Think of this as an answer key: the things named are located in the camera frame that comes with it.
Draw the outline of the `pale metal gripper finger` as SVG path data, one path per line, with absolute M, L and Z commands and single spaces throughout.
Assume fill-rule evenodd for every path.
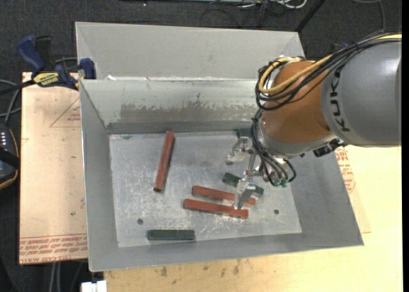
M 241 205 L 255 205 L 255 198 L 252 197 L 252 194 L 256 191 L 256 186 L 253 183 L 246 183 L 245 188 L 241 194 Z
M 236 186 L 235 190 L 235 201 L 234 201 L 234 209 L 241 210 L 243 203 L 244 203 L 244 194 L 246 191 L 247 183 L 245 181 L 240 180 Z

